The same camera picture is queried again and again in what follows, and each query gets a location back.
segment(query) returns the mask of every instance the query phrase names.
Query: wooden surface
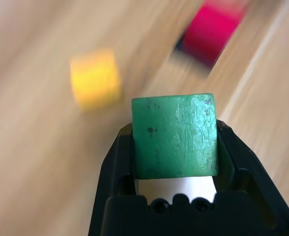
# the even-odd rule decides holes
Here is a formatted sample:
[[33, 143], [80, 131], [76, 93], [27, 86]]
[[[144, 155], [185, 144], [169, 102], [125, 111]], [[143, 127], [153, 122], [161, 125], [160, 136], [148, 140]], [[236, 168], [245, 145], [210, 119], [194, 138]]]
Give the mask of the wooden surface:
[[[0, 1], [0, 236], [87, 235], [101, 162], [131, 122], [134, 96], [213, 92], [218, 118], [261, 156], [289, 203], [289, 6], [251, 66], [284, 7], [254, 2], [210, 72], [170, 56], [200, 4]], [[99, 47], [115, 50], [125, 99], [82, 114], [68, 61]], [[156, 189], [168, 193], [168, 184]]]

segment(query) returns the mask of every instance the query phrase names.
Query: yellow block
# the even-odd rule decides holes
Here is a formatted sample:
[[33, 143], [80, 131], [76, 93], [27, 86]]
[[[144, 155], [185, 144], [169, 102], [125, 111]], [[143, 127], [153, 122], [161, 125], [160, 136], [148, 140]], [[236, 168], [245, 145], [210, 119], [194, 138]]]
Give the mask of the yellow block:
[[70, 62], [74, 98], [83, 110], [104, 107], [121, 98], [121, 81], [114, 52], [101, 49]]

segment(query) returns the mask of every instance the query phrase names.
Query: screw hole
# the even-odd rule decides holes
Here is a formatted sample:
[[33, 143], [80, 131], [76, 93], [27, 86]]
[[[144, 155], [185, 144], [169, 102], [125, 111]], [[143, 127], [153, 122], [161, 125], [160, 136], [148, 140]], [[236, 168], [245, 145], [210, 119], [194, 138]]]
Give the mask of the screw hole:
[[151, 203], [151, 208], [158, 214], [164, 214], [169, 211], [169, 203], [164, 199], [156, 199]]
[[204, 198], [197, 198], [192, 202], [194, 209], [200, 213], [206, 213], [210, 209], [210, 203]]

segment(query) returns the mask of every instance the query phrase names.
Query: green block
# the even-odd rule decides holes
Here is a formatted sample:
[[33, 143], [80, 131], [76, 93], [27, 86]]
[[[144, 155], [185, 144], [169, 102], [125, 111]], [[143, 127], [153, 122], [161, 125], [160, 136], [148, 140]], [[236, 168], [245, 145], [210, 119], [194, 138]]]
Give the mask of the green block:
[[132, 119], [138, 179], [218, 174], [212, 94], [136, 98]]

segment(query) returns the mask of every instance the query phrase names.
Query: block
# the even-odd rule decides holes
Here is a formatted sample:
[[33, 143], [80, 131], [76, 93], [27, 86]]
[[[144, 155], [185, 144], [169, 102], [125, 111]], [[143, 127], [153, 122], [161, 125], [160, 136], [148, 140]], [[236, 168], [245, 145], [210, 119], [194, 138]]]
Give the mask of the block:
[[133, 99], [132, 126], [138, 179], [218, 174], [212, 94]]
[[101, 49], [71, 60], [74, 98], [82, 110], [102, 108], [118, 101], [122, 86], [114, 52]]
[[238, 27], [243, 14], [221, 11], [212, 4], [200, 8], [181, 43], [181, 49], [212, 67]]

